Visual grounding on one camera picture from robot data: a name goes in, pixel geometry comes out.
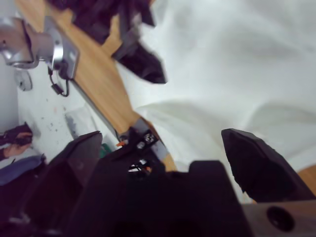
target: wooden table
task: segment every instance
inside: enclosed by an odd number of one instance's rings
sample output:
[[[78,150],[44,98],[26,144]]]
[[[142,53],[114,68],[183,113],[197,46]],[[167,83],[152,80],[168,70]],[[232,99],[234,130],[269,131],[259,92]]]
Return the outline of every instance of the wooden table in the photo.
[[[111,36],[100,46],[71,23],[69,10],[60,12],[44,0],[15,0],[23,17],[39,32],[44,29],[44,17],[53,16],[58,26],[80,50],[76,82],[118,133],[129,129],[140,116],[132,110],[124,85],[111,55],[119,48],[118,18],[113,19]],[[171,155],[164,164],[166,170],[176,170]]]

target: person's hand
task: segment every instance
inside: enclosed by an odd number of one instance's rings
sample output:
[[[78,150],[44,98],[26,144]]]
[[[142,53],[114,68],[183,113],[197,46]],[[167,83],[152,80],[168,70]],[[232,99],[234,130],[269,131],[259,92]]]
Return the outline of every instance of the person's hand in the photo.
[[[31,144],[27,144],[25,146],[12,144],[3,150],[4,157],[9,158],[9,157],[18,156],[22,154],[23,152],[25,152],[30,146]]]

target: white cloth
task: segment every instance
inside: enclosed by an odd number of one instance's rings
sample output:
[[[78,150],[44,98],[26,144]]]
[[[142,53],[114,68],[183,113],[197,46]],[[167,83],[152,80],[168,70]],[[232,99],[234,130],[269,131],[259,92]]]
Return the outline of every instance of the white cloth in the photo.
[[[316,163],[316,1],[156,0],[153,13],[157,26],[144,26],[142,41],[168,83],[118,68],[178,169],[219,159],[230,173],[225,128],[263,138],[296,171]]]

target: black cable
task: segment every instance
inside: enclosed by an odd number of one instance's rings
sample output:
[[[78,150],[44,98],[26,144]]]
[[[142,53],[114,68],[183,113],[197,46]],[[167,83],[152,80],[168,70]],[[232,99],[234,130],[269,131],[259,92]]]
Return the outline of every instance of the black cable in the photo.
[[[64,90],[60,88],[58,84],[55,84],[53,81],[53,71],[48,67],[48,75],[50,82],[52,83],[52,87],[55,90],[55,92],[63,97],[68,97],[69,96],[69,79],[64,79],[66,80],[66,94],[63,94]]]
[[[66,80],[66,94],[60,94],[63,97],[68,97],[69,96],[69,80]]]

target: white wall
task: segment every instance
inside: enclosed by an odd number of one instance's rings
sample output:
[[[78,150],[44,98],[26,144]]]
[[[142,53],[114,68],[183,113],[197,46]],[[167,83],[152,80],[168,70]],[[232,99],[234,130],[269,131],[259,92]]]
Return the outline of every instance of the white wall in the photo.
[[[0,0],[0,17],[14,16],[13,0]],[[13,79],[13,68],[5,65],[0,56],[0,132],[18,125],[17,86]]]

